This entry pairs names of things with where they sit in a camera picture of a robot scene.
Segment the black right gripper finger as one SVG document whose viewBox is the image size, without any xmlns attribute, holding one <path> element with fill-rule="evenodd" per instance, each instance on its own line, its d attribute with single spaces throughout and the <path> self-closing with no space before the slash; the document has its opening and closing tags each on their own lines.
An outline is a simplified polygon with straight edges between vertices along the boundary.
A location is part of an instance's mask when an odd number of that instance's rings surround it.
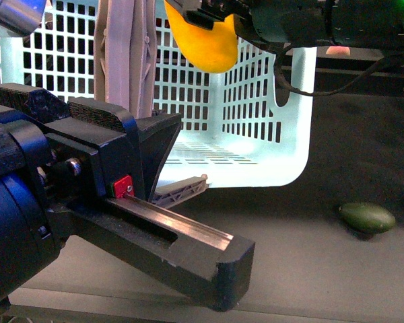
<svg viewBox="0 0 404 323">
<path fill-rule="evenodd" d="M 184 18 L 185 22 L 212 30 L 214 23 L 225 22 L 226 18 L 234 13 L 235 1 L 227 0 L 167 0 Z"/>
</svg>

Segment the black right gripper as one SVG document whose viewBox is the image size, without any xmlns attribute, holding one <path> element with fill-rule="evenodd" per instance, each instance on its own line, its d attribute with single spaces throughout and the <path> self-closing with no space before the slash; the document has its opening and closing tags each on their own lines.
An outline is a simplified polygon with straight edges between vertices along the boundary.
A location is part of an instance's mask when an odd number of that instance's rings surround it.
<svg viewBox="0 0 404 323">
<path fill-rule="evenodd" d="M 259 47 L 347 46 L 404 50 L 404 1 L 203 1 L 217 19 Z"/>
</svg>

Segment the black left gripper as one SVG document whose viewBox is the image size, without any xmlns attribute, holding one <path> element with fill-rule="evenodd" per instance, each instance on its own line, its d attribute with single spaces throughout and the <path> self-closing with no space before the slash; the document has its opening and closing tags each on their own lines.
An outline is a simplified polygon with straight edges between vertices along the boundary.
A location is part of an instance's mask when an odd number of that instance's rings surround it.
<svg viewBox="0 0 404 323">
<path fill-rule="evenodd" d="M 255 245 L 152 204 L 180 114 L 0 85 L 0 305 L 79 236 L 202 306 L 248 291 Z"/>
</svg>

